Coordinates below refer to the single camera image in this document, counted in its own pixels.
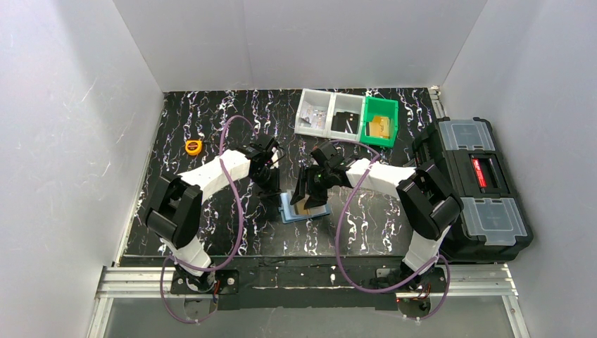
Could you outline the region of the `yellow credit card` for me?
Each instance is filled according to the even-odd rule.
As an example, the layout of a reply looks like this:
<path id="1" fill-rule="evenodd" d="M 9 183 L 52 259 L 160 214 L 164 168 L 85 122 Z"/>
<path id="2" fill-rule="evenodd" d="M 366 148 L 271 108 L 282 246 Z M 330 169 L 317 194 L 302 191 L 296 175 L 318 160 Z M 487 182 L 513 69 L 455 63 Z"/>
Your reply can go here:
<path id="1" fill-rule="evenodd" d="M 326 208 L 324 206 L 305 208 L 304 206 L 296 205 L 294 209 L 297 216 L 300 216 L 302 218 L 318 217 L 319 215 L 326 213 Z"/>

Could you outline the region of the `blue card holder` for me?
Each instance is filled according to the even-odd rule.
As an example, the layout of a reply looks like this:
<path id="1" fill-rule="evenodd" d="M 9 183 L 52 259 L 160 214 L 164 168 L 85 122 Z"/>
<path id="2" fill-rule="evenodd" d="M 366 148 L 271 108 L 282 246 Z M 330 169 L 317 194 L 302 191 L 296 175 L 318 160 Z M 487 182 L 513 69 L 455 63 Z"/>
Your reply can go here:
<path id="1" fill-rule="evenodd" d="M 317 218 L 329 215 L 331 213 L 331 207 L 329 204 L 324 206 L 318 206 L 315 208 L 305 209 L 305 200 L 301 200 L 294 205 L 290 204 L 292 198 L 292 191 L 287 190 L 282 192 L 279 196 L 280 207 L 278 208 L 281 215 L 282 222 L 284 224 L 298 222 L 300 220 L 307 220 L 309 218 Z"/>

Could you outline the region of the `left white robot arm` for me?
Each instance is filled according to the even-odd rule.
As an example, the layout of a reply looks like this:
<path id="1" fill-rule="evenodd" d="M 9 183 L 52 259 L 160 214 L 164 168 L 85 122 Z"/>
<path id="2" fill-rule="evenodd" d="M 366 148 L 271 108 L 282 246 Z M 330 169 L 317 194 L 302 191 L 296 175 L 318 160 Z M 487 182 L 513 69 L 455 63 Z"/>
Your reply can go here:
<path id="1" fill-rule="evenodd" d="M 279 142 L 261 134 L 257 140 L 227 149 L 214 160 L 179 175 L 161 175 L 142 218 L 172 250 L 184 271 L 201 277 L 215 271 L 198 237 L 202 204 L 225 187 L 249 178 L 266 196 L 280 193 Z"/>

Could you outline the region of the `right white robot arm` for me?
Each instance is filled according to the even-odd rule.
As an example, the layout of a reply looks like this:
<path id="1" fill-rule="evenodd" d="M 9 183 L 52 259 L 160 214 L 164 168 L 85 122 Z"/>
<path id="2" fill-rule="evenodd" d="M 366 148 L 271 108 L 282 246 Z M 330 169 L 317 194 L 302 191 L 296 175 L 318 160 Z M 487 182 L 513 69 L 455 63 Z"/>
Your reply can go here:
<path id="1" fill-rule="evenodd" d="M 433 160 L 416 168 L 382 164 L 361 156 L 345 156 L 334 142 L 325 142 L 310 153 L 313 162 L 302 166 L 292 206 L 303 209 L 327 204 L 333 187 L 369 189 L 397 198 L 413 235 L 401 268 L 424 275 L 437 260 L 452 224 L 464 209 L 462 199 Z"/>

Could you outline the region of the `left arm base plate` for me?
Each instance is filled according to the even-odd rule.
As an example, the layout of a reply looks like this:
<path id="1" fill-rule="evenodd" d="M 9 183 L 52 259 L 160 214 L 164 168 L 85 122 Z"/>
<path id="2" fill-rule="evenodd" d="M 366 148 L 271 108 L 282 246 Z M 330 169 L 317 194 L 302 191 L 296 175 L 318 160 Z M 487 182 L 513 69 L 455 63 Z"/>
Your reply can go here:
<path id="1" fill-rule="evenodd" d="M 236 294 L 239 291 L 239 281 L 237 270 L 217 270 L 203 273 L 198 277 L 184 269 L 176 268 L 172 275 L 170 293 L 176 295 Z"/>

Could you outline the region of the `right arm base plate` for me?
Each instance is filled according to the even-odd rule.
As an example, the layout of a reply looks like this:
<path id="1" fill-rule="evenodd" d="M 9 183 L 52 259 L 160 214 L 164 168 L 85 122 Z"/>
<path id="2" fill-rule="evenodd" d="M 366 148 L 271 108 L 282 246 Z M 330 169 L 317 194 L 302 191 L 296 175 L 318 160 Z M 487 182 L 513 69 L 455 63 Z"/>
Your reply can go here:
<path id="1" fill-rule="evenodd" d="M 395 268 L 379 268 L 375 276 L 370 279 L 369 286 L 373 289 L 390 287 L 404 281 L 410 274 L 410 270 L 403 273 Z M 445 270 L 442 267 L 430 268 L 394 290 L 397 294 L 398 310 L 409 319 L 423 319 L 434 311 L 432 296 L 438 294 L 439 300 L 442 300 L 447 286 L 448 278 Z"/>

